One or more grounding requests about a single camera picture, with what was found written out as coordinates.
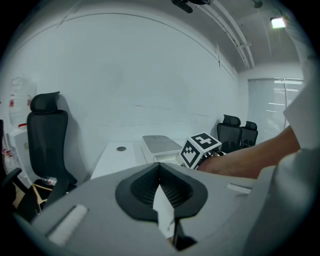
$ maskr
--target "office chair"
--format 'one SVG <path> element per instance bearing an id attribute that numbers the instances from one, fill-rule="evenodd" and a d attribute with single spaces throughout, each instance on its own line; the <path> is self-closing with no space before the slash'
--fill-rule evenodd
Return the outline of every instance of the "office chair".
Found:
<path id="1" fill-rule="evenodd" d="M 257 124 L 254 122 L 246 121 L 245 127 L 241 127 L 241 149 L 249 148 L 256 145 L 258 131 Z"/>
<path id="2" fill-rule="evenodd" d="M 30 222 L 43 208 L 52 204 L 76 186 L 77 180 L 69 173 L 64 162 L 64 144 L 68 114 L 58 110 L 56 97 L 60 92 L 39 94 L 31 101 L 27 117 L 29 154 L 32 169 L 41 178 L 57 179 L 55 186 L 37 179 L 26 191 L 16 212 Z M 3 186 L 17 178 L 18 172 Z"/>
<path id="3" fill-rule="evenodd" d="M 242 129 L 239 127 L 241 121 L 238 117 L 224 114 L 222 123 L 216 126 L 218 140 L 222 143 L 220 150 L 230 153 L 240 149 Z"/>

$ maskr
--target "forearm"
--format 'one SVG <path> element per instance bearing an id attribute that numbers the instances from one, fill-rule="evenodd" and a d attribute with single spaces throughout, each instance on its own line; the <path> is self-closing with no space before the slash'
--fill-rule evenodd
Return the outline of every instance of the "forearm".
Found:
<path id="1" fill-rule="evenodd" d="M 227 176 L 257 178 L 261 169 L 277 165 L 286 155 L 299 149 L 298 141 L 289 126 L 275 138 L 256 146 L 211 157 L 198 170 Z"/>

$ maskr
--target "window blind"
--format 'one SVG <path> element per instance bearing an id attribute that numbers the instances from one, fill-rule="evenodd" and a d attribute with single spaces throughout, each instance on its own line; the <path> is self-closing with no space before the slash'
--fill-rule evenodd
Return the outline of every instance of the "window blind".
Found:
<path id="1" fill-rule="evenodd" d="M 301 80 L 274 78 L 248 81 L 248 117 L 257 124 L 256 144 L 274 138 L 288 125 L 283 112 L 299 94 Z"/>

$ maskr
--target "ceiling light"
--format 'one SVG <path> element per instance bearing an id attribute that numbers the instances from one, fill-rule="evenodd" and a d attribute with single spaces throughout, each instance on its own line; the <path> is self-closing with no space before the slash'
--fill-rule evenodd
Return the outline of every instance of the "ceiling light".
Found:
<path id="1" fill-rule="evenodd" d="M 274 29 L 277 29 L 277 28 L 285 28 L 286 27 L 286 24 L 284 22 L 284 19 L 283 18 L 273 18 L 271 20 L 272 22 L 272 27 Z"/>

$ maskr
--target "white box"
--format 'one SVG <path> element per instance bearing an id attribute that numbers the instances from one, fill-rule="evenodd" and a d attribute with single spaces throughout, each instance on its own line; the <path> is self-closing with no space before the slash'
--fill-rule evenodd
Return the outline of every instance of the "white box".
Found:
<path id="1" fill-rule="evenodd" d="M 194 169 L 202 157 L 222 143 L 211 135 L 200 132 L 188 137 L 180 151 L 185 167 Z"/>
<path id="2" fill-rule="evenodd" d="M 179 164 L 181 146 L 163 135 L 142 136 L 141 149 L 148 164 L 161 162 Z"/>
<path id="3" fill-rule="evenodd" d="M 20 127 L 14 129 L 7 134 L 7 138 L 14 163 L 22 170 L 18 178 L 23 185 L 30 188 L 40 177 L 35 174 L 31 167 L 27 128 Z"/>

